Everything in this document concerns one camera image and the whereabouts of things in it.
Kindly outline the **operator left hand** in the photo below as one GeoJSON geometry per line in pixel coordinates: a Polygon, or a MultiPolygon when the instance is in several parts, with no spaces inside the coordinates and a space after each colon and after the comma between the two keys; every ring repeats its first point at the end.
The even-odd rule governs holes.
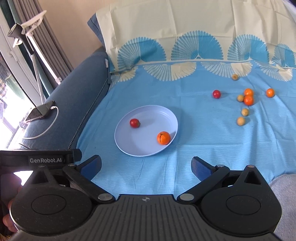
{"type": "Polygon", "coordinates": [[[23,187],[21,182],[22,180],[13,173],[1,176],[1,210],[5,209],[1,221],[2,224],[12,233],[17,233],[18,229],[12,220],[10,211],[17,194],[23,187]]]}

